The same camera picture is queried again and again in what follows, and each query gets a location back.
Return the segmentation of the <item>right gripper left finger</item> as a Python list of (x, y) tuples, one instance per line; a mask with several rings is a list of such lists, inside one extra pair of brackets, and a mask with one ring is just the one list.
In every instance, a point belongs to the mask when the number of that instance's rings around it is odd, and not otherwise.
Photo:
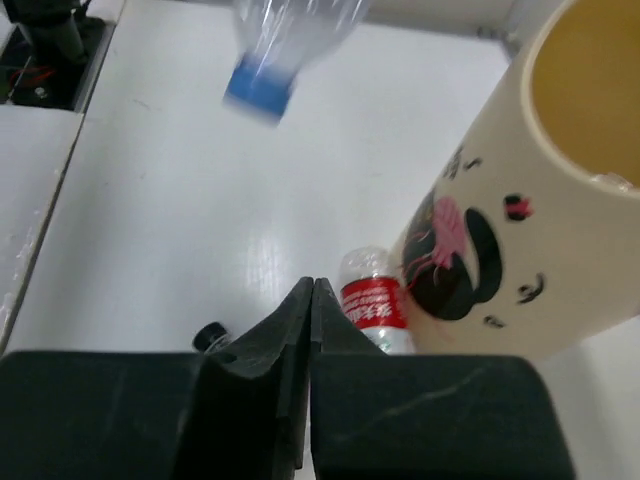
[(313, 281), (207, 354), (16, 351), (5, 479), (291, 479), (302, 466)]

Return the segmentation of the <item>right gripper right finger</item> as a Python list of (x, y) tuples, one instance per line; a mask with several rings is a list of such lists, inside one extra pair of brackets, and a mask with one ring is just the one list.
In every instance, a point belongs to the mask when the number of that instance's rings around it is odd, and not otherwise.
[(310, 435), (319, 479), (571, 479), (549, 391), (526, 360), (387, 355), (311, 300)]

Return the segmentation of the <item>black label black cap bottle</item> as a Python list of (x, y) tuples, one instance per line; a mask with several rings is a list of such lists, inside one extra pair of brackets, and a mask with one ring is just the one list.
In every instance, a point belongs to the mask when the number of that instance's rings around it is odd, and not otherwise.
[(203, 354), (215, 352), (230, 344), (232, 336), (219, 322), (211, 322), (201, 328), (192, 340), (193, 348)]

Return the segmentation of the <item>red label clear bottle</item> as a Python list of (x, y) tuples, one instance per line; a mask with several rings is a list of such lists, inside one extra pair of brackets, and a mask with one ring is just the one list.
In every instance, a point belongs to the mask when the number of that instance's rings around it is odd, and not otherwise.
[(339, 268), (344, 314), (386, 354), (413, 354), (405, 290), (390, 253), (367, 246), (347, 253)]

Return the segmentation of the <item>blue label crushed bottle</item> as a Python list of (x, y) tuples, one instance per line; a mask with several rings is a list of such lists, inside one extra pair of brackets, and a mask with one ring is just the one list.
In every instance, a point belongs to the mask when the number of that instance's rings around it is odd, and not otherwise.
[(225, 96), (280, 120), (299, 73), (337, 48), (370, 6), (361, 0), (236, 1), (241, 52)]

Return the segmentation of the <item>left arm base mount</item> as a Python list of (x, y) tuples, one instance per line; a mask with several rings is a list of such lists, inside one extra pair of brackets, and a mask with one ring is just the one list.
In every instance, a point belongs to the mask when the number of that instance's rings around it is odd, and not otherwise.
[(86, 109), (115, 23), (88, 1), (3, 1), (13, 26), (1, 41), (3, 104), (76, 113)]

